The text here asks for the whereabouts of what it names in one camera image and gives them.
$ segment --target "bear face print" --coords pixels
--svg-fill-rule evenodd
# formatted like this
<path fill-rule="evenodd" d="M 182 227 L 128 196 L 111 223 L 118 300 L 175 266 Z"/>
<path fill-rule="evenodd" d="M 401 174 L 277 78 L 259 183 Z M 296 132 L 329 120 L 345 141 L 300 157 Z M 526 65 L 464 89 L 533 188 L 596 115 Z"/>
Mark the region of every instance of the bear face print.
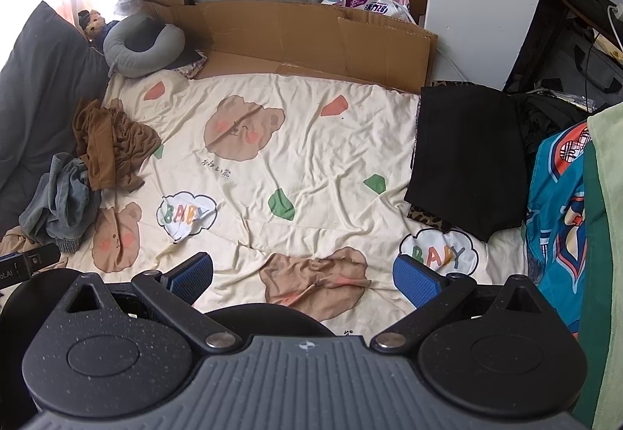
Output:
<path fill-rule="evenodd" d="M 100 209 L 95 219 L 91 255 L 97 268 L 106 273 L 130 268 L 138 257 L 138 221 L 143 212 L 131 202 L 121 212 Z"/>
<path fill-rule="evenodd" d="M 272 254 L 260 270 L 266 302 L 295 308 L 316 321 L 351 310 L 370 281 L 363 253 L 353 247 L 338 249 L 324 259 Z"/>
<path fill-rule="evenodd" d="M 206 123 L 203 140 L 211 153 L 223 159 L 246 161 L 266 147 L 284 121 L 280 108 L 264 108 L 241 96 L 228 96 Z"/>

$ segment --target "bed sheet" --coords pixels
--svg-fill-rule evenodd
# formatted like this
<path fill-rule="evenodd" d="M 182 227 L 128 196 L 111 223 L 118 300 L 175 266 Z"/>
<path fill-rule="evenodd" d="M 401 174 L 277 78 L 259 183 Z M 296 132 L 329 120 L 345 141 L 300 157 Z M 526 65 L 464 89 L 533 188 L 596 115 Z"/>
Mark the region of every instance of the bed sheet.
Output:
<path fill-rule="evenodd" d="M 281 303 L 366 340 L 413 310 L 392 282 L 400 252 L 481 284 L 526 271 L 519 229 L 484 244 L 407 219 L 416 95 L 277 74 L 187 80 L 163 70 L 116 74 L 104 103 L 113 101 L 163 144 L 138 171 L 143 187 L 102 193 L 69 268 L 122 282 L 206 251 L 214 280 L 198 310 Z"/>

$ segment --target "dark gray pillow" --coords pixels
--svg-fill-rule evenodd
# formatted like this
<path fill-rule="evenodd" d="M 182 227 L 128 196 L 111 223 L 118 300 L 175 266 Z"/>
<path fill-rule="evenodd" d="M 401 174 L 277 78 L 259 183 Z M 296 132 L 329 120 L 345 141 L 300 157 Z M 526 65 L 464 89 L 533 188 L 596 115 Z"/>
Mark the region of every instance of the dark gray pillow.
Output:
<path fill-rule="evenodd" d="M 104 56 L 41 2 L 0 71 L 0 237 L 18 225 L 52 156 L 74 152 L 81 98 L 103 99 Z"/>

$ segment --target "gray neck pillow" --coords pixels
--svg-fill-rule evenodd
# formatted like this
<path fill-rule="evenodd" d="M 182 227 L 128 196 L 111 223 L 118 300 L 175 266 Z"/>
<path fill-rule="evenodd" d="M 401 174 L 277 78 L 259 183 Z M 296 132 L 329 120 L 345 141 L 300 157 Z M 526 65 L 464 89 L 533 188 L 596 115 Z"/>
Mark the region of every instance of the gray neck pillow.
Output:
<path fill-rule="evenodd" d="M 108 76 L 117 71 L 123 76 L 138 78 L 162 70 L 182 54 L 186 43 L 184 32 L 172 24 L 164 26 L 151 48 L 144 52 L 130 50 L 126 41 L 150 23 L 149 15 L 130 15 L 108 32 L 104 40 L 104 57 L 110 67 Z"/>

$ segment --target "green patch print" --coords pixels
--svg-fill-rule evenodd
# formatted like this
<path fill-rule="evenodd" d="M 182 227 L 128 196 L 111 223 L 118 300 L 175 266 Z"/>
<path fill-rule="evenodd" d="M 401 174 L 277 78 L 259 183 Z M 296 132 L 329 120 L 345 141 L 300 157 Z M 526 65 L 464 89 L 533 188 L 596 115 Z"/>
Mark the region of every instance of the green patch print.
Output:
<path fill-rule="evenodd" d="M 372 189 L 376 194 L 385 192 L 385 179 L 376 173 L 364 180 L 363 183 Z"/>
<path fill-rule="evenodd" d="M 277 189 L 269 198 L 270 212 L 274 213 L 277 217 L 281 217 L 285 220 L 294 219 L 294 205 L 288 200 L 281 188 Z"/>
<path fill-rule="evenodd" d="M 164 151 L 164 145 L 158 147 L 155 151 L 153 151 L 154 157 L 156 159 L 162 159 L 162 153 Z"/>

